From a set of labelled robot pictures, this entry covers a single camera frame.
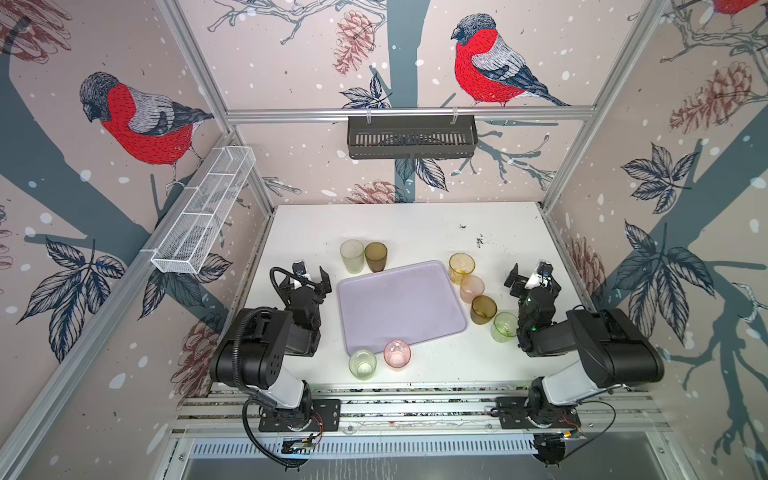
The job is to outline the clear green glass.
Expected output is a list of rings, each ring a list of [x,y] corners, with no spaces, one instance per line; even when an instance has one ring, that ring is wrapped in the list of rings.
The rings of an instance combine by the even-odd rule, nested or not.
[[[517,337],[518,317],[509,311],[500,311],[493,319],[491,336],[498,343],[506,343]]]

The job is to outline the pale green textured glass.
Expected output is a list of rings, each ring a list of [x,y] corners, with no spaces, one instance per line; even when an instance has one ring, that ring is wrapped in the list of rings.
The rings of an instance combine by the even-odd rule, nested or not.
[[[370,379],[377,368],[376,355],[368,349],[355,351],[349,359],[350,373],[359,380]]]

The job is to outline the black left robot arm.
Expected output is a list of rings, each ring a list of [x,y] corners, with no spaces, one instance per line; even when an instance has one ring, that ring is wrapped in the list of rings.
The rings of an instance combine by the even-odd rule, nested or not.
[[[332,292],[330,276],[321,270],[314,281],[296,262],[291,270],[271,268],[269,281],[282,306],[241,309],[212,355],[209,376],[260,407],[261,432],[320,431],[327,407],[314,402],[308,383],[283,362],[317,352],[320,306]]]

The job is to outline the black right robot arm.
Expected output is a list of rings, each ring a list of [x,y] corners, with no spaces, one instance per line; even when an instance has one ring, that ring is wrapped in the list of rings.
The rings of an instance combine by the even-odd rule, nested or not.
[[[561,286],[551,264],[541,261],[528,277],[513,267],[504,286],[518,299],[515,334],[522,352],[531,358],[578,354],[560,371],[535,378],[524,405],[513,409],[523,410],[533,425],[549,428],[574,421],[574,407],[589,398],[663,379],[660,354],[622,310],[577,307],[565,312],[565,320],[554,320]]]

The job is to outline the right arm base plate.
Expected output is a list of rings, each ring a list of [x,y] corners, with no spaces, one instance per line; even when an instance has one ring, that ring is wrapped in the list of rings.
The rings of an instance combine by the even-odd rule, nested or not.
[[[489,413],[504,430],[581,428],[575,406],[554,406],[546,400],[536,406],[524,397],[498,397]]]

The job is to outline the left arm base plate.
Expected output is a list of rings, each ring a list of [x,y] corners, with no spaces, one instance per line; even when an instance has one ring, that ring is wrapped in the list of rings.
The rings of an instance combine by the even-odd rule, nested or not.
[[[295,409],[267,409],[261,413],[260,433],[336,432],[341,416],[338,399],[315,399]]]

